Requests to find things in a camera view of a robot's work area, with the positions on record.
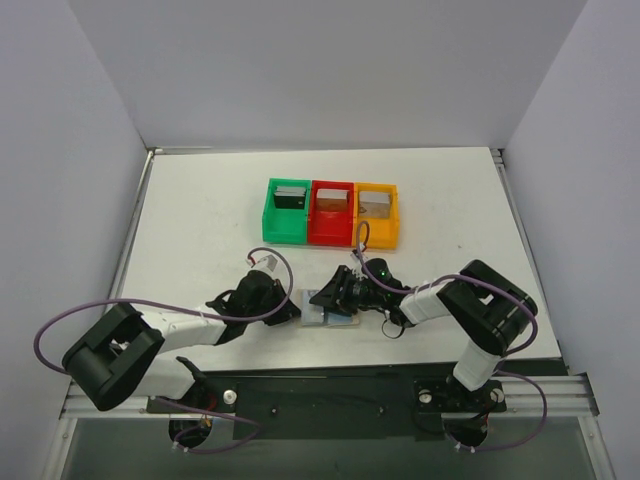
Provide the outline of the beige leather card holder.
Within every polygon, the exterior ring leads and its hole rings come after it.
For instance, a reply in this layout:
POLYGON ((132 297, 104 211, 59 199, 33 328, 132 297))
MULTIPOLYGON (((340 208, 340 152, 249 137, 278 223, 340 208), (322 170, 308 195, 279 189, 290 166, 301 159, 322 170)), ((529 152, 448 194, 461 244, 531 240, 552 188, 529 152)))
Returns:
POLYGON ((327 327, 327 328, 342 328, 342 327, 355 327, 360 323, 358 315, 343 315, 339 313, 330 312, 326 308, 324 309, 325 323, 321 326, 315 327, 327 327))

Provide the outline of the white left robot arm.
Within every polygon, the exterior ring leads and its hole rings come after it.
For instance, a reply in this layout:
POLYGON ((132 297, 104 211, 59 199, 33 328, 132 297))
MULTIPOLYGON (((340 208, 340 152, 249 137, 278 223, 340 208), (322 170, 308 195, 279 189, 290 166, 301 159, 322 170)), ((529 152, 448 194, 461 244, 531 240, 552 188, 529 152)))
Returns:
POLYGON ((301 316, 282 283, 251 271, 238 286, 206 302, 195 316, 140 312, 121 302, 109 309, 65 353, 62 366, 100 411, 132 395, 161 395, 181 410, 200 408, 206 397, 202 378, 177 359, 181 348, 226 344, 241 336, 245 321, 210 319, 258 316, 276 326, 301 316))

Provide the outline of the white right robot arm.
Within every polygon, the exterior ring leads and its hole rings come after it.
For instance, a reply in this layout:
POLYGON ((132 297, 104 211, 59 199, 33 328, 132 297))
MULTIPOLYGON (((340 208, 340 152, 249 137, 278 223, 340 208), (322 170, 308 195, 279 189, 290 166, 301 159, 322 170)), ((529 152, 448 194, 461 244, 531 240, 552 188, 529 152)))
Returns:
POLYGON ((396 279, 381 258, 364 262, 360 270, 341 265, 308 303, 342 316, 377 311, 402 329, 453 318, 469 338, 446 386, 449 402, 459 409, 477 403, 499 364, 527 348, 538 333, 535 301, 481 260, 414 288, 396 279))

